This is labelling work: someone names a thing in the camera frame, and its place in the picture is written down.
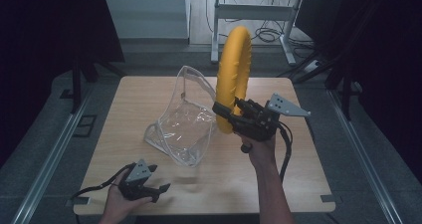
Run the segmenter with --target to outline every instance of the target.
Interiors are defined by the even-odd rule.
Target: human arm
[[[118,184],[123,178],[122,172],[108,189],[108,195],[105,203],[105,211],[103,213],[100,224],[116,224],[122,221],[132,210],[152,201],[152,197],[143,197],[134,201],[129,201],[123,197]]]
[[[276,137],[258,142],[239,134],[242,142],[252,145],[249,152],[258,181],[261,224],[295,223],[290,211],[275,156]]]

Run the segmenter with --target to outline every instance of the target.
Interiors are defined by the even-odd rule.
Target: white wall
[[[189,0],[106,0],[119,38],[187,39]]]

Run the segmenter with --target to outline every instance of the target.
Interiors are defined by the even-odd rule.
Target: yellow tube
[[[221,55],[215,89],[216,102],[236,115],[240,115],[240,110],[234,107],[235,97],[244,99],[248,88],[251,50],[251,35],[247,28],[239,26],[230,32]],[[217,125],[224,133],[233,132],[232,124],[219,115]]]

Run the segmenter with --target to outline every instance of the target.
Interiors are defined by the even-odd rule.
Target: hand
[[[268,167],[269,165],[274,165],[277,167],[276,164],[276,136],[273,135],[270,140],[266,141],[256,141],[242,135],[238,134],[242,142],[246,145],[252,145],[252,149],[249,151],[249,158],[251,159],[252,165],[257,168],[261,167]]]
[[[143,197],[134,201],[129,201],[123,197],[120,190],[118,189],[118,184],[126,172],[127,170],[122,172],[108,189],[105,211],[100,221],[101,224],[119,223],[132,210],[152,201],[152,197]]]

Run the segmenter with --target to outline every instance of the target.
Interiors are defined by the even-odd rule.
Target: transparent plastic
[[[194,167],[216,130],[215,91],[197,70],[184,66],[177,75],[164,114],[145,131],[144,140],[180,165]]]

